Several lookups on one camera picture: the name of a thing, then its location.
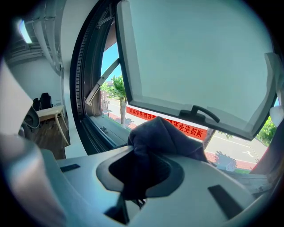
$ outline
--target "sky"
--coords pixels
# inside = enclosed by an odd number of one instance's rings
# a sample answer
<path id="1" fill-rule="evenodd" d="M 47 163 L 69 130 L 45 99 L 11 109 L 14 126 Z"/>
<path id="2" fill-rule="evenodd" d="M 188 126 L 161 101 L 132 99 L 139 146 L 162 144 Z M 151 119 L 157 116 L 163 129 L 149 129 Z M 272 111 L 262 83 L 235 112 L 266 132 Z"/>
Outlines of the sky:
<path id="1" fill-rule="evenodd" d="M 117 50 L 117 43 L 112 45 L 103 53 L 103 62 L 102 62 L 102 70 L 101 75 L 108 69 L 108 67 L 118 58 L 118 50 Z M 106 81 L 110 81 L 113 76 L 120 76 L 121 68 L 120 64 L 113 70 L 110 76 L 106 79 Z"/>

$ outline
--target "sidewalk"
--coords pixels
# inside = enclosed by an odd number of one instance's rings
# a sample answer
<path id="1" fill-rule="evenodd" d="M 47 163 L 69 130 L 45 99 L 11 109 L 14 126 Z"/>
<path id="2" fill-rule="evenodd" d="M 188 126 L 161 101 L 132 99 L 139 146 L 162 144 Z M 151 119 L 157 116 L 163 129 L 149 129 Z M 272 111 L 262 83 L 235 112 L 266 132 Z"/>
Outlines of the sidewalk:
<path id="1" fill-rule="evenodd" d="M 113 113 L 109 113 L 109 116 L 112 120 L 114 120 L 115 122 L 120 124 L 120 117 L 119 116 L 116 116 Z M 133 124 L 133 123 L 126 124 L 126 127 L 129 128 L 129 129 L 134 129 L 136 126 L 137 125 Z M 215 154 L 205 151 L 205 156 L 210 162 L 213 162 L 213 163 L 216 162 L 217 156 Z M 236 168 L 240 168 L 240 169 L 251 170 L 256 166 L 256 163 L 240 161 L 240 160 L 236 160 L 236 163 L 237 163 Z"/>

